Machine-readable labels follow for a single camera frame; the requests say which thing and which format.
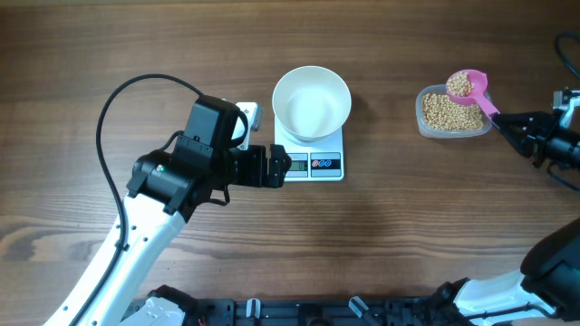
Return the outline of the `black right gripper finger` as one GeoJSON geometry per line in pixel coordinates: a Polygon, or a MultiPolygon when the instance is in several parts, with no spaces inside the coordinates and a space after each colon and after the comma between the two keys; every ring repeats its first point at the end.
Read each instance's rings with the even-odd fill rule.
{"type": "Polygon", "coordinates": [[[524,158],[532,156],[535,137],[528,133],[526,124],[498,124],[498,130],[519,155],[524,158]]]}
{"type": "Polygon", "coordinates": [[[551,126],[555,121],[555,116],[542,111],[515,114],[498,113],[494,114],[491,120],[499,129],[508,129],[509,127],[523,128],[530,125],[551,126]]]}

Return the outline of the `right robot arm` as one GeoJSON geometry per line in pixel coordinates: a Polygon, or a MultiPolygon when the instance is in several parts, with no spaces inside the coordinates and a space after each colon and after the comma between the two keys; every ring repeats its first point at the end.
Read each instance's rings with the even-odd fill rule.
{"type": "MultiPolygon", "coordinates": [[[[552,173],[552,167],[579,169],[579,134],[569,129],[566,112],[497,114],[499,131],[533,165],[549,161],[547,174],[562,185],[579,187],[552,173]]],[[[527,318],[579,320],[579,221],[537,243],[517,271],[487,280],[445,283],[428,300],[429,325],[497,325],[527,318]]]]}

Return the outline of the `pink plastic measuring scoop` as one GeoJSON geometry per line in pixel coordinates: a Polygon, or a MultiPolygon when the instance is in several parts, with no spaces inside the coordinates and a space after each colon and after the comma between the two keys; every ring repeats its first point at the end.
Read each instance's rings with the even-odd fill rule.
{"type": "Polygon", "coordinates": [[[453,73],[446,82],[449,98],[460,105],[477,104],[490,119],[499,114],[499,110],[486,97],[488,78],[484,72],[467,69],[453,73]]]}

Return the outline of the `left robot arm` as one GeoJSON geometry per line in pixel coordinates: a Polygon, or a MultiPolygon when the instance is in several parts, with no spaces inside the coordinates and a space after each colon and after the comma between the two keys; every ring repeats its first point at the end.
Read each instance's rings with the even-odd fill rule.
{"type": "Polygon", "coordinates": [[[135,162],[119,217],[48,324],[119,324],[152,265],[213,191],[284,184],[292,164],[285,148],[241,149],[237,124],[250,131],[237,105],[201,96],[173,151],[156,149],[135,162]]]}

